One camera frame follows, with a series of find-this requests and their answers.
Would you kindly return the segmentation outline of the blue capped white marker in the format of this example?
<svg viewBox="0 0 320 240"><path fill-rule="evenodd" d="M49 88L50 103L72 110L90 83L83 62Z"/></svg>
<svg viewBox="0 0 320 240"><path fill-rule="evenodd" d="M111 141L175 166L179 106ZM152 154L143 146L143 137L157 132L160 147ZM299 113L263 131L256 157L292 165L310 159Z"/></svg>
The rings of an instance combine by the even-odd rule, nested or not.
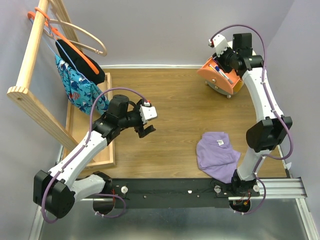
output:
<svg viewBox="0 0 320 240"><path fill-rule="evenodd" d="M218 66L215 66L214 68L215 68L215 70L216 70L221 76L223 76L231 85L233 84L233 81L232 81Z"/></svg>

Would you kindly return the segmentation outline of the orange top drawer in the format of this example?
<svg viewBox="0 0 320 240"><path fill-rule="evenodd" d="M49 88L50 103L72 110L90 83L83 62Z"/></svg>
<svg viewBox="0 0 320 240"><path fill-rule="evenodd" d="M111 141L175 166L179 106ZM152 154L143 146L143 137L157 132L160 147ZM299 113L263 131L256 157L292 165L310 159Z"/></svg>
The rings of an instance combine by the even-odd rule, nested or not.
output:
<svg viewBox="0 0 320 240"><path fill-rule="evenodd" d="M197 70L197 74L200 75L205 80L211 80L215 79L216 81L227 81L223 76L221 76L219 73L213 71L209 64L211 64L213 67L218 66L218 64L215 62L215 60L210 57L206 63ZM230 73L225 73L234 83L238 81L238 79L241 79L234 70L232 70Z"/></svg>

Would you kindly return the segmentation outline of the grey bottom drawer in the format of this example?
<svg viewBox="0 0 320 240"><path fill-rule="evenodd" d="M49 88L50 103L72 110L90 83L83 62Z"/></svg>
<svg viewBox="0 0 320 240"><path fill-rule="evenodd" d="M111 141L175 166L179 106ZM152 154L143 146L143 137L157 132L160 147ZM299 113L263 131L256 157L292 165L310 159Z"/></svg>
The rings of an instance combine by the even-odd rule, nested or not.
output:
<svg viewBox="0 0 320 240"><path fill-rule="evenodd" d="M215 84L213 84L212 82L206 80L205 84L207 86L210 86L213 90L215 90L216 92L220 93L221 95L226 96L227 99L230 99L232 97L231 94L229 94L228 92L224 91L223 89L219 88L218 86L216 86Z"/></svg>

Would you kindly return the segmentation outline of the yellow white pen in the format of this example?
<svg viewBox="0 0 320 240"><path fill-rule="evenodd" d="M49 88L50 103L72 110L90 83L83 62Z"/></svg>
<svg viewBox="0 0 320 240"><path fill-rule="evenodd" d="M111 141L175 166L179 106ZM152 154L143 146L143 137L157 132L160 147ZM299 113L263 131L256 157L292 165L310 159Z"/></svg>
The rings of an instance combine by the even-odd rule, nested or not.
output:
<svg viewBox="0 0 320 240"><path fill-rule="evenodd" d="M208 65L213 71L215 71L216 73L219 73L219 71L217 71L211 64Z"/></svg>

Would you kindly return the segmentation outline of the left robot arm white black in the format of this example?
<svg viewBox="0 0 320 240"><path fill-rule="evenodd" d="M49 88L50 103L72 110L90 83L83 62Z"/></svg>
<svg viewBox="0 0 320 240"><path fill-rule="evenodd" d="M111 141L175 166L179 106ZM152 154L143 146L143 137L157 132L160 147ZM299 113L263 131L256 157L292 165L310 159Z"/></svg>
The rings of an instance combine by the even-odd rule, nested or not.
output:
<svg viewBox="0 0 320 240"><path fill-rule="evenodd" d="M111 180L101 172L78 180L79 174L120 133L133 128L140 138L155 131L146 124L158 116L156 108L148 101L137 103L121 94L109 102L107 111L95 120L83 140L58 165L49 171L40 170L33 180L33 202L39 205L46 217L47 212L61 219L74 203L90 195L104 198L110 194Z"/></svg>

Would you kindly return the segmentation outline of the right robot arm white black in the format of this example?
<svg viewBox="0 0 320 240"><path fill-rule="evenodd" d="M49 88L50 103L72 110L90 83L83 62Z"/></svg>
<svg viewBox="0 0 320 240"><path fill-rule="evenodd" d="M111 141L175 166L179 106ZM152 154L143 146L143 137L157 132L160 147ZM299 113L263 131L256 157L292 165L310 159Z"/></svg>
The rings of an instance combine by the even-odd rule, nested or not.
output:
<svg viewBox="0 0 320 240"><path fill-rule="evenodd" d="M230 183L234 195L248 195L257 184L264 159L288 136L293 121L277 105L264 69L264 58L253 50L251 33L234 34L231 45L223 35L217 34L211 38L210 45L215 48L220 71L224 74L235 71L253 102L256 124L246 132L248 149Z"/></svg>

